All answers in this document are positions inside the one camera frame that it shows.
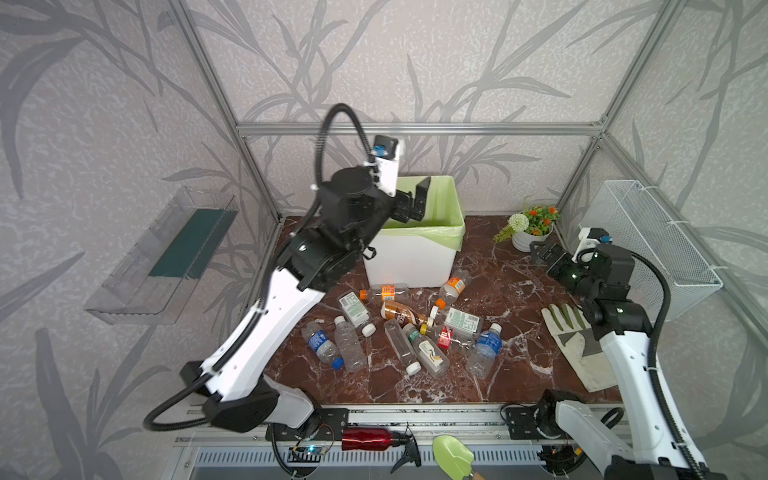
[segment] green trowel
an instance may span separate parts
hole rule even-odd
[[[453,480],[462,480],[465,477],[485,480],[482,475],[472,471],[475,454],[456,437],[440,435],[432,441],[432,451],[435,453],[437,464]]]

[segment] marble table surface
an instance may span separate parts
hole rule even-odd
[[[331,403],[428,403],[428,402],[537,402],[544,389],[575,392],[586,402],[620,402],[618,389],[589,393],[552,339],[541,318],[541,309],[550,303],[575,305],[571,296],[546,276],[543,267],[534,266],[530,255],[518,252],[505,242],[493,244],[494,233],[505,225],[506,217],[467,217],[462,251],[456,254],[455,267],[467,269],[472,283],[458,299],[460,310],[502,326],[504,345],[487,379],[478,380],[465,370],[460,352],[448,355],[450,370],[433,379],[421,371],[408,377],[397,360],[383,331],[378,329],[362,347],[369,368],[355,373],[334,371],[320,363],[301,337],[300,329],[319,320],[333,338],[333,319],[340,315],[337,297],[349,288],[368,286],[361,263],[344,276],[323,301],[312,308],[293,329],[270,360],[265,373],[292,387],[300,387],[323,404]],[[296,226],[298,217],[288,217],[280,242]],[[425,315],[437,299],[437,289],[412,290],[411,307]]]

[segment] red metal bottle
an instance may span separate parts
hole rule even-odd
[[[382,452],[389,447],[405,445],[410,437],[400,432],[390,432],[381,427],[350,427],[344,429],[342,450],[369,450]]]

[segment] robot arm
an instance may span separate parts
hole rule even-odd
[[[350,116],[368,155],[364,165],[343,168],[323,181],[323,147],[330,122],[339,112]],[[263,371],[293,327],[359,258],[376,255],[369,244],[390,217],[402,222],[424,217],[430,178],[417,186],[415,198],[397,190],[401,153],[396,139],[381,135],[371,149],[349,106],[330,109],[317,139],[315,202],[267,264],[270,274],[257,303],[213,355],[184,366],[181,376],[187,388],[150,412],[145,428],[173,430],[210,423],[247,432],[262,423],[277,422],[306,436],[319,427],[319,406],[306,393],[274,382]],[[314,219],[318,209],[319,219]],[[192,392],[208,397],[203,404],[205,418],[154,421]]]
[[[670,301],[666,280],[648,260],[610,243],[604,230],[582,229],[581,233],[581,243],[591,241],[594,248],[578,250],[571,259],[555,243],[533,242],[531,257],[546,264],[549,276],[580,297],[584,317],[616,374],[632,446],[578,401],[557,402],[557,426],[583,448],[605,478],[725,479],[707,471],[656,361],[656,342]],[[594,255],[585,255],[592,251]],[[627,299],[634,259],[654,271],[664,288],[665,301],[653,327],[645,309]]]

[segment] white wire mesh basket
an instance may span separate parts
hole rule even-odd
[[[723,286],[723,281],[688,240],[664,208],[636,180],[607,180],[581,221],[583,227],[603,227],[613,243],[639,253],[667,278],[673,319]],[[635,262],[627,296],[642,305],[652,323],[663,293],[656,276]]]

